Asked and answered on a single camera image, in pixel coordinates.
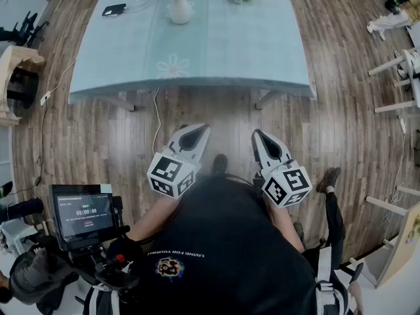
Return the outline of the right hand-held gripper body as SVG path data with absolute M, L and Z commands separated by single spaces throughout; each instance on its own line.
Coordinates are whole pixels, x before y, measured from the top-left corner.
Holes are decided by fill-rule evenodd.
M 294 159 L 284 163 L 267 161 L 258 162 L 259 172 L 254 178 L 254 185 L 276 207 L 288 207 L 300 202 L 312 190 L 308 173 Z

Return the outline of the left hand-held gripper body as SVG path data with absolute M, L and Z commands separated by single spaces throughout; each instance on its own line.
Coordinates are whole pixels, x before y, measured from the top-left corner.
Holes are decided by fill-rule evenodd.
M 150 187 L 155 192 L 179 199 L 196 182 L 201 169 L 201 150 L 176 150 L 166 146 L 154 155 L 147 172 Z

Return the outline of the white ribbed vase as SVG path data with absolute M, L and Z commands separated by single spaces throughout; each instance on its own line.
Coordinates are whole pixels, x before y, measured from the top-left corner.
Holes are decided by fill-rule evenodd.
M 189 23 L 193 13 L 193 8 L 187 0 L 171 0 L 169 17 L 175 24 Z

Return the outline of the person's left forearm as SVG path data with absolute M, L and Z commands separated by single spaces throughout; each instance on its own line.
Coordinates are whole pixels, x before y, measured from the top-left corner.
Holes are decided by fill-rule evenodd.
M 127 237 L 138 242 L 153 236 L 163 228 L 163 225 L 175 212 L 178 205 L 178 199 L 167 196 L 159 198 L 146 214 L 131 227 L 127 233 Z

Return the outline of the person's right forearm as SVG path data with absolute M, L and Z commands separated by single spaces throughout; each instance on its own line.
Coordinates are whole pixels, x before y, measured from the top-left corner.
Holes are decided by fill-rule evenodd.
M 282 236 L 299 252 L 304 252 L 304 246 L 293 225 L 288 210 L 285 207 L 277 208 L 273 203 L 266 204 L 273 225 Z

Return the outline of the person's left shoe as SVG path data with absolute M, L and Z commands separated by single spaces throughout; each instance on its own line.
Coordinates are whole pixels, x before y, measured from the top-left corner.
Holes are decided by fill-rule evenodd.
M 211 174 L 214 176 L 225 176 L 228 168 L 228 158 L 224 154 L 217 154 L 213 160 Z

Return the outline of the person's black t-shirt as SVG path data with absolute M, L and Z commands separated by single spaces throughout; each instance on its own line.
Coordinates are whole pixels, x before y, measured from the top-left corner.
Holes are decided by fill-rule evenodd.
M 183 195 L 135 270 L 140 315 L 316 315 L 312 267 L 225 178 Z

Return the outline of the black rig monitor screen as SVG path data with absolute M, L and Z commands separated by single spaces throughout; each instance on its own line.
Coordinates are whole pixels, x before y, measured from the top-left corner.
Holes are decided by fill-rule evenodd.
M 52 184 L 51 213 L 62 251 L 75 251 L 120 235 L 109 184 Z

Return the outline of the light blue cloth table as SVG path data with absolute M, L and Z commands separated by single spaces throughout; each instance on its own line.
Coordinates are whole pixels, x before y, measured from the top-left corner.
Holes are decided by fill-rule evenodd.
M 98 0 L 73 69 L 69 103 L 157 87 L 233 86 L 316 98 L 290 0 Z M 123 14 L 102 16 L 125 3 Z

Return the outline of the white desk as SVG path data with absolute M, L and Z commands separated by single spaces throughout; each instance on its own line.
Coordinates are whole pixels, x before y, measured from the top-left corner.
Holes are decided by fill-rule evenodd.
M 384 63 L 368 72 L 369 76 L 373 76 L 378 74 L 379 72 L 383 72 L 389 70 L 393 67 L 397 67 L 397 65 L 401 65 L 401 63 L 405 63 L 408 68 L 408 78 L 399 81 L 394 84 L 395 87 L 401 87 L 404 85 L 410 85 L 413 91 L 414 99 L 401 102 L 397 104 L 391 104 L 388 106 L 382 106 L 379 108 L 374 109 L 376 114 L 383 113 L 383 112 L 391 112 L 395 110 L 405 110 L 406 108 L 419 108 L 420 109 L 420 60 L 416 60 L 412 54 L 416 52 L 420 58 L 420 46 L 416 46 L 410 50 L 403 50 L 402 54 L 391 61 Z

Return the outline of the black smartphone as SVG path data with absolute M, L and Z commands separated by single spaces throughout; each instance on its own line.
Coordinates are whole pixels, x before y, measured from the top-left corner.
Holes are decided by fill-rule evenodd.
M 126 7 L 127 5 L 125 3 L 107 6 L 103 10 L 102 16 L 117 16 L 117 15 L 123 14 Z

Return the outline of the beige cloth covered table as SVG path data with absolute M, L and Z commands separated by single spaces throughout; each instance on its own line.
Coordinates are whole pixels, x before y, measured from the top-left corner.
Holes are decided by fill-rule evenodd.
M 17 67 L 28 68 L 30 65 L 40 65 L 45 59 L 37 50 L 9 45 L 0 57 L 0 125 L 15 126 L 19 124 L 17 117 L 7 104 L 7 87 L 13 71 Z

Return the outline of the black green bag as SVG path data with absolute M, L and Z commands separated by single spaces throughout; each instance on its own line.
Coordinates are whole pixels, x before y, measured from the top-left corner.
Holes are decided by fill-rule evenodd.
M 402 5 L 407 1 L 409 0 L 386 0 L 385 8 L 393 14 L 398 14 L 402 8 Z

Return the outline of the black office chair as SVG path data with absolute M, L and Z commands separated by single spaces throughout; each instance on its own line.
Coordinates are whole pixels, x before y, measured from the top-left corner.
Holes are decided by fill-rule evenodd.
M 34 26 L 37 16 L 37 13 L 34 13 L 32 16 L 30 16 L 29 11 L 19 30 L 16 28 L 18 23 L 15 24 L 12 31 L 8 31 L 3 27 L 0 27 L 0 42 L 14 43 L 16 46 L 20 47 L 26 45 L 27 47 L 31 48 L 35 39 L 44 41 L 44 38 L 39 37 L 37 34 L 50 23 L 49 21 L 45 21 L 41 25 Z

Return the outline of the black monitor mount rig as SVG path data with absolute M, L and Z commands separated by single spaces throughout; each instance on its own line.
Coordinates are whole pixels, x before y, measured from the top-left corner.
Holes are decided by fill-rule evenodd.
M 124 293 L 136 287 L 140 281 L 138 276 L 123 271 L 143 254 L 141 246 L 127 237 L 114 239 L 108 248 L 98 243 L 63 251 L 56 238 L 46 236 L 39 246 L 62 259 L 73 272 L 92 285 L 103 284 L 111 290 Z

